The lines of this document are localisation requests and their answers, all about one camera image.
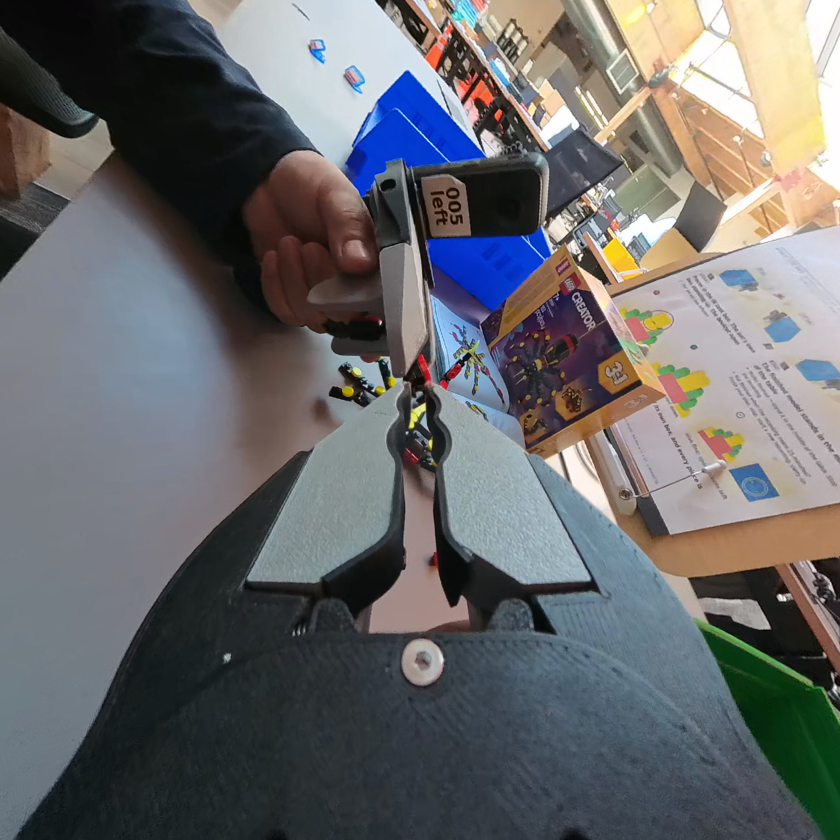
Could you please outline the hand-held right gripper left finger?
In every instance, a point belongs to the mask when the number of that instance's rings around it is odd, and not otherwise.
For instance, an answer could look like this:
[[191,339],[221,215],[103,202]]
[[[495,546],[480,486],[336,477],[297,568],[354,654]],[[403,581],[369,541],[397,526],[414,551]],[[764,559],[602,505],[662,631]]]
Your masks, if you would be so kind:
[[358,617],[392,588],[404,569],[410,396],[392,388],[247,498],[246,590],[334,599]]

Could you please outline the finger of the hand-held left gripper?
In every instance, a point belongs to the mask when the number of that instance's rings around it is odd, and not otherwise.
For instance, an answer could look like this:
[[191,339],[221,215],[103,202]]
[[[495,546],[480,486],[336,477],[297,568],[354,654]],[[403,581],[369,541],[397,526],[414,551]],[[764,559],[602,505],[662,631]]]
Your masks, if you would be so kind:
[[406,378],[422,354],[435,360],[434,322],[421,258],[415,246],[381,251],[385,336],[394,376]]

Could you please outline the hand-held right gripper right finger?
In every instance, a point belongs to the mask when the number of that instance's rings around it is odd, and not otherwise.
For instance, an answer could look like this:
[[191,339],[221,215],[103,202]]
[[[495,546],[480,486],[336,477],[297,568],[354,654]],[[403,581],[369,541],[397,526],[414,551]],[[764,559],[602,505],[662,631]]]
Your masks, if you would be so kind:
[[493,611],[511,598],[593,592],[537,459],[441,386],[426,396],[437,571],[449,604]]

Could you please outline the person's left forearm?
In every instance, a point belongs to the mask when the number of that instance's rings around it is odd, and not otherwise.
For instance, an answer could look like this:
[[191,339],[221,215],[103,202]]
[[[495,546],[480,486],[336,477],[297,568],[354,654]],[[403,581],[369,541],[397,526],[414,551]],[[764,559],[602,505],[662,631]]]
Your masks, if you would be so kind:
[[188,2],[2,2],[2,30],[108,126],[114,149],[248,295],[259,258],[247,201],[315,150]]

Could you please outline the group of black yellow lego pieces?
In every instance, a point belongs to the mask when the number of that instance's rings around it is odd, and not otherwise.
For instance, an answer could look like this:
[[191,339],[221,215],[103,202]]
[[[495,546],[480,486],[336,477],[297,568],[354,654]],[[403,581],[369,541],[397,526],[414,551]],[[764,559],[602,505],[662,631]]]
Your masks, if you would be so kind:
[[[339,366],[343,384],[335,385],[329,390],[329,396],[346,403],[355,403],[367,407],[386,391],[396,386],[389,361],[381,357],[376,361],[380,372],[381,384],[376,384],[367,377],[360,366],[351,362],[343,362]],[[433,454],[433,436],[426,425],[427,401],[423,392],[414,391],[411,410],[406,428],[406,446],[404,449],[404,463],[417,466],[433,473],[437,469],[437,461]]]

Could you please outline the lego set box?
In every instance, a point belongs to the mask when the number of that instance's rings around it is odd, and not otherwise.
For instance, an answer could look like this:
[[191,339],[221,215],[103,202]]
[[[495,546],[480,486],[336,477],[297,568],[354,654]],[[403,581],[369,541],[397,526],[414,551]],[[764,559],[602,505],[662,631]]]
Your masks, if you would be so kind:
[[480,328],[531,455],[547,459],[666,397],[602,282],[566,247]]

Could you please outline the person's left hand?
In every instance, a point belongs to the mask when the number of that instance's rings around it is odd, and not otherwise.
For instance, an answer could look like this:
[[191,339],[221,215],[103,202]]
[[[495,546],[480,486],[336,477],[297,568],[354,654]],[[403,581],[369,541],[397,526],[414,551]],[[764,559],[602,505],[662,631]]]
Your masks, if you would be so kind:
[[327,316],[308,301],[309,291],[339,272],[366,276],[379,266],[362,196],[316,152],[283,157],[245,203],[242,219],[266,304],[288,326],[324,333]]

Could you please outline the spider cover instruction booklet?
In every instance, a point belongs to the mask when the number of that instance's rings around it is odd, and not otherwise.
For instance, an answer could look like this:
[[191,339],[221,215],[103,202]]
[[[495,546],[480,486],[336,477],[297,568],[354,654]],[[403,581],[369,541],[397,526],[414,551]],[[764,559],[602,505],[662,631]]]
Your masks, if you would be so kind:
[[431,298],[436,340],[436,377],[442,379],[454,367],[459,372],[448,389],[482,410],[506,413],[508,388],[487,347],[480,327]]

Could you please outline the black monitor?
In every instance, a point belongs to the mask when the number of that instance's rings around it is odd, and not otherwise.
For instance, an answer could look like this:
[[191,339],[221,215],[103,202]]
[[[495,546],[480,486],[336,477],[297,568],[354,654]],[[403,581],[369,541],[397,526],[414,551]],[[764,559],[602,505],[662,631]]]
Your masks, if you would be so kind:
[[617,154],[580,128],[570,129],[543,157],[549,167],[548,222],[623,165]]

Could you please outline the blue plastic bin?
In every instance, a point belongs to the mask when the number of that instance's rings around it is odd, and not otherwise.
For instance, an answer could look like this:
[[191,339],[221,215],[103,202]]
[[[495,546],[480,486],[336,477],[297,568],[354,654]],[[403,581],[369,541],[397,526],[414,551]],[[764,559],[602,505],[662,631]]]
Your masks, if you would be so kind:
[[[446,108],[405,71],[379,97],[362,123],[345,172],[365,194],[386,163],[409,167],[484,159]],[[445,238],[427,246],[432,264],[482,303],[498,308],[551,254],[541,227],[526,236]]]

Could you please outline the yellow plastic bin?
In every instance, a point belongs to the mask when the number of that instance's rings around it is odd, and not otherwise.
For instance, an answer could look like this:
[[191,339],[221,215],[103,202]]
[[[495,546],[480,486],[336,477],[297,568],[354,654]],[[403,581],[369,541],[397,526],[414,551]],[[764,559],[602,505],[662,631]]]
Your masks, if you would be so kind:
[[633,277],[643,272],[620,239],[610,238],[602,251],[606,261],[621,277]]

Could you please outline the white instruction board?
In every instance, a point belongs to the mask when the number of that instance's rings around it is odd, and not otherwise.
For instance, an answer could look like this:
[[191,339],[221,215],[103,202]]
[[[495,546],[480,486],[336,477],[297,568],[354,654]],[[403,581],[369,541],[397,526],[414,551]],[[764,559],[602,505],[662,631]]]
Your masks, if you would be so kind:
[[612,428],[651,535],[838,503],[838,226],[613,300],[665,392]]

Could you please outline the green plastic bin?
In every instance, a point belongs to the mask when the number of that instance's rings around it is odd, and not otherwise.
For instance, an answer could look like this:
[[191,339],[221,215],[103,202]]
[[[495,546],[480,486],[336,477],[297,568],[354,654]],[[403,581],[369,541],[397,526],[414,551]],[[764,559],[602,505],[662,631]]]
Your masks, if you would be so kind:
[[827,839],[839,838],[839,720],[824,688],[696,621],[751,734]]

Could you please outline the black office chair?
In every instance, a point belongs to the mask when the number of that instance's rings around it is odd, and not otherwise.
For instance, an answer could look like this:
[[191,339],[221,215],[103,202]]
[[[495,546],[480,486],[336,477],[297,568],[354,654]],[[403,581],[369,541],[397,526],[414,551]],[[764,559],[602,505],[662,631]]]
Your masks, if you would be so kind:
[[1,102],[22,117],[63,138],[78,139],[99,124],[12,38],[1,31]]

